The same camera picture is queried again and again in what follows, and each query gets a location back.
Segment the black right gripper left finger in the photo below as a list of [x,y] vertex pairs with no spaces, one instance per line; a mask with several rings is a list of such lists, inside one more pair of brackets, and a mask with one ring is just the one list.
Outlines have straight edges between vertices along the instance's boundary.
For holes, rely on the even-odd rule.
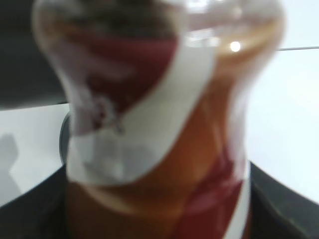
[[0,208],[2,239],[69,239],[65,216],[66,169]]

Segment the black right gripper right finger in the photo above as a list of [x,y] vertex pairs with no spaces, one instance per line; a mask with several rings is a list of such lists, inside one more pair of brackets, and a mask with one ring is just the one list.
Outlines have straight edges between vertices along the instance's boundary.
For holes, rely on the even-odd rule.
[[244,239],[319,239],[318,204],[282,185],[253,163]]

